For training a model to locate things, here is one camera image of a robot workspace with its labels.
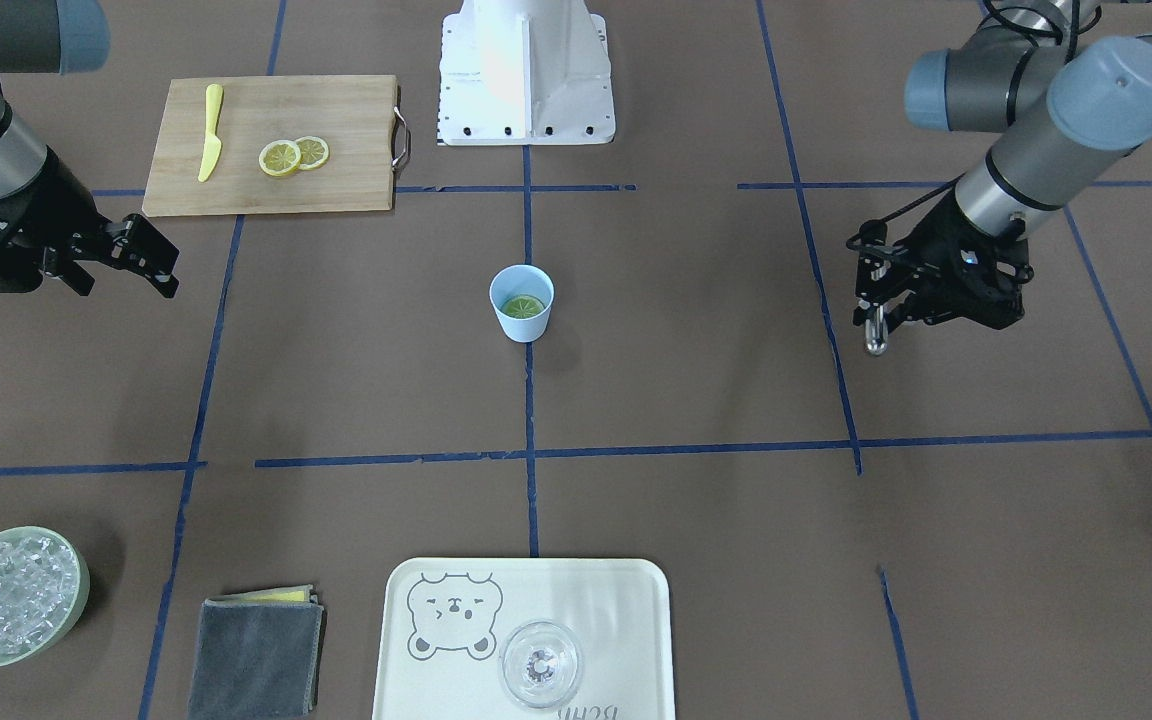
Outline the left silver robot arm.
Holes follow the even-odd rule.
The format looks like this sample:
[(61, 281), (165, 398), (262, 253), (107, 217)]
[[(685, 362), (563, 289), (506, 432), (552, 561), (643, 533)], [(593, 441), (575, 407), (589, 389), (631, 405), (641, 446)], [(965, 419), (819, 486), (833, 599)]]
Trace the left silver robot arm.
[(1084, 41), (1097, 1), (987, 9), (963, 45), (916, 59), (904, 108), (916, 127), (995, 141), (929, 192), (931, 210), (905, 237), (890, 240), (881, 218), (846, 242), (858, 255), (852, 324), (873, 354), (905, 323), (1020, 323), (1030, 236), (1152, 141), (1152, 32)]

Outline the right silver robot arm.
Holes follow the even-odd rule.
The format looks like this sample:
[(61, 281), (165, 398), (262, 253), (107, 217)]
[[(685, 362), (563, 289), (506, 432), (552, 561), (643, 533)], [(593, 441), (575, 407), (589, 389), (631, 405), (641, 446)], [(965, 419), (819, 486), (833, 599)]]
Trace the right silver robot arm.
[[(97, 70), (109, 46), (97, 1), (0, 1), (0, 74)], [(0, 293), (36, 291), (52, 278), (86, 296), (88, 264), (100, 263), (145, 278), (172, 300), (177, 259), (177, 247), (147, 218), (106, 218), (0, 90)]]

